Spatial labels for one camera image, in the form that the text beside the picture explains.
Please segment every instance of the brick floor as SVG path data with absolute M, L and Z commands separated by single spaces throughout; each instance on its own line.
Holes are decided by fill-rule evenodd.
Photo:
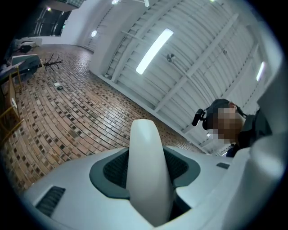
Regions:
M 14 188 L 21 192 L 65 161 L 129 145 L 135 119 L 152 120 L 163 145 L 200 151 L 133 101 L 89 72 L 92 52 L 77 46 L 36 48 L 52 53 L 59 70 L 39 69 L 23 81 L 17 104 L 22 126 L 1 151 Z M 54 83 L 64 87 L 58 91 Z

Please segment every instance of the black headphones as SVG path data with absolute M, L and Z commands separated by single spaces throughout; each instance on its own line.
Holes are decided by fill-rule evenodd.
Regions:
M 204 118 L 204 115 L 206 114 L 205 111 L 207 109 L 209 109 L 209 108 L 210 107 L 208 107 L 208 108 L 206 108 L 204 110 L 203 109 L 198 109 L 197 110 L 197 113 L 195 114 L 194 119 L 192 121 L 192 125 L 193 126 L 197 126 L 199 121 L 203 121 L 203 128 L 204 128 L 204 126 L 207 128 L 207 121 L 206 121 L 206 118 Z
M 192 125 L 193 126 L 197 126 L 199 121 L 203 121 L 202 126 L 203 129 L 208 130 L 207 129 L 207 118 L 204 118 L 204 115 L 206 114 L 205 111 L 207 111 L 210 107 L 206 108 L 206 109 L 198 109 L 197 113 L 194 116 L 194 119 L 192 121 Z M 242 117 L 247 117 L 247 115 L 245 113 L 243 113 L 242 109 L 238 106 L 236 106 L 238 113 L 242 116 Z

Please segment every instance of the light fixture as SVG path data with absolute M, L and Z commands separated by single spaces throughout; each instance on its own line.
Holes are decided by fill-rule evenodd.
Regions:
M 264 67 L 265 67 L 265 62 L 262 62 L 262 63 L 261 63 L 261 66 L 260 66 L 260 69 L 259 69 L 259 71 L 258 71 L 257 77 L 256 77 L 256 80 L 257 80 L 257 81 L 260 80 L 261 75 L 262 75 L 262 73 L 263 73 L 263 71 L 264 71 Z
M 140 64 L 136 68 L 136 72 L 139 74 L 143 74 L 143 72 L 146 70 L 147 66 L 150 64 L 150 62 L 153 60 L 155 55 L 158 53 L 158 51 L 161 49 L 161 47 L 167 42 L 167 40 L 172 36 L 174 32 L 165 29 L 162 34 L 156 39 L 156 41 L 153 43 L 153 45 L 150 47 L 150 49 L 147 51 L 143 59 L 141 60 Z
M 113 0 L 112 5 L 116 5 L 119 2 L 119 0 Z
M 91 33 L 91 36 L 92 36 L 92 37 L 95 37 L 96 34 L 97 34 L 97 31 L 93 31 L 93 32 Z
M 149 6 L 150 6 L 149 0 L 144 0 L 144 3 L 145 3 L 145 6 L 146 6 L 146 7 L 149 7 Z

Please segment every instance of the black clothing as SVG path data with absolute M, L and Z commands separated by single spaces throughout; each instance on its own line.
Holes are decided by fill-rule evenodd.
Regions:
M 252 144 L 259 138 L 271 135 L 272 131 L 268 122 L 261 112 L 258 110 L 255 115 L 248 115 L 238 135 L 239 145 L 235 145 L 232 151 L 229 151 L 226 156 L 234 157 L 238 150 L 251 147 Z

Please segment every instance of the wooden chair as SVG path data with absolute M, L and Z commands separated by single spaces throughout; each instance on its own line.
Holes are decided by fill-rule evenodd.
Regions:
M 15 86 L 10 74 L 8 82 L 8 94 L 6 97 L 2 93 L 0 95 L 1 105 L 4 105 L 4 107 L 1 107 L 1 111 L 3 111 L 3 113 L 0 115 L 0 129 L 2 136 L 0 145 L 3 145 L 4 142 L 16 129 L 18 129 L 18 127 L 24 121 L 20 120 L 16 101 Z

